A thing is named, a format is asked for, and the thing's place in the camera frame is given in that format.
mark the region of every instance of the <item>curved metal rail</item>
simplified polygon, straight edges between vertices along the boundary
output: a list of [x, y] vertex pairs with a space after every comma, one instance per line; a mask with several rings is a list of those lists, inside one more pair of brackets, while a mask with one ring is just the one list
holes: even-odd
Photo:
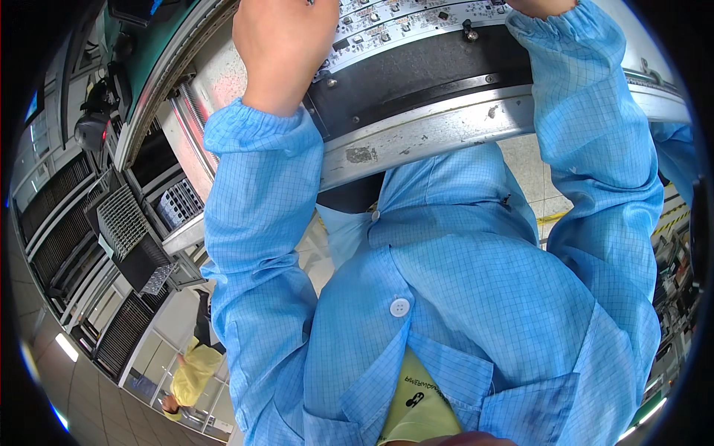
[[134, 163], [151, 121], [176, 85], [188, 63], [216, 30], [231, 20], [238, 10], [237, 0], [203, 0], [186, 17], [159, 57], [141, 90], [133, 117], [122, 133], [115, 165], [124, 170]]

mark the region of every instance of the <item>tiled floor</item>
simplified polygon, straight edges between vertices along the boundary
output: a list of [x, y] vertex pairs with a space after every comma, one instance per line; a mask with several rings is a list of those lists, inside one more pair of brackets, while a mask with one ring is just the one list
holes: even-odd
[[[540, 160], [536, 135], [504, 140], [498, 145], [533, 208], [538, 220], [540, 247], [545, 249], [550, 230], [573, 205], [550, 181], [550, 166]], [[327, 232], [316, 215], [296, 250], [300, 253], [300, 267], [308, 273], [319, 296], [332, 277], [334, 267], [327, 249]]]
[[503, 159], [533, 208], [538, 220], [540, 244], [545, 248], [550, 230], [564, 213], [573, 208], [573, 204], [550, 180], [550, 166], [540, 159], [535, 134], [500, 141], [498, 145], [503, 152]]

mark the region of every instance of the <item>fluorescent light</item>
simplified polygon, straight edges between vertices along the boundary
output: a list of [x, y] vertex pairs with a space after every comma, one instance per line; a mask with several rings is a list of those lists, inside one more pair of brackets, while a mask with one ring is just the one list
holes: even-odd
[[79, 358], [79, 353], [77, 353], [77, 350], [72, 347], [67, 338], [64, 337], [64, 334], [57, 333], [57, 337], [54, 338], [54, 340], [57, 341], [60, 347], [62, 347], [62, 350], [64, 350], [67, 356], [69, 356], [69, 359], [73, 360], [76, 363], [77, 358]]
[[659, 409], [661, 409], [662, 406], [665, 405], [665, 401], [667, 401], [667, 398], [662, 398], [662, 401], [658, 402], [655, 408], [650, 411], [650, 413], [642, 417], [642, 420], [640, 420], [638, 424], [641, 425], [645, 421], [649, 420], [650, 417], [655, 414], [655, 412], [657, 412]]
[[627, 429], [624, 434], [620, 435], [620, 438], [618, 438], [618, 441], [622, 441], [623, 438], [627, 437], [632, 432], [635, 432], [635, 426], [632, 426], [631, 428]]
[[30, 353], [30, 349], [27, 347], [26, 343], [21, 344], [20, 351], [22, 353], [22, 359], [25, 361], [25, 366], [27, 366], [27, 371], [30, 373], [30, 376], [32, 376], [32, 380], [36, 384], [39, 383], [40, 375], [37, 373], [37, 366], [35, 365], [35, 361], [32, 359], [32, 353]]
[[69, 423], [67, 422], [67, 419], [60, 415], [59, 412], [57, 412], [56, 407], [52, 406], [52, 410], [54, 410], [54, 414], [57, 415], [57, 418], [59, 419], [59, 422], [62, 423], [62, 425], [64, 426], [64, 429], [69, 431]]

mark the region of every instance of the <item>white wall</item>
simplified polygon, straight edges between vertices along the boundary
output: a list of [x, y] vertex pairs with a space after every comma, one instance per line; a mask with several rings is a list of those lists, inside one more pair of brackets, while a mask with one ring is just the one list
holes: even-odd
[[183, 350], [188, 343], [189, 333], [193, 332], [198, 311], [198, 296], [188, 288], [170, 297], [164, 312], [159, 316], [154, 330], [167, 341]]

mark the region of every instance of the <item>person's right hand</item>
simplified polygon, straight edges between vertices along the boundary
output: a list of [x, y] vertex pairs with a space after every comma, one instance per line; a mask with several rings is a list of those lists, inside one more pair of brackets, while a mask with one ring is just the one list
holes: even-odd
[[541, 20], [560, 16], [578, 5], [577, 0], [506, 0], [506, 3], [526, 16]]
[[242, 0], [233, 42], [248, 71], [243, 104], [292, 116], [330, 52], [339, 0]]

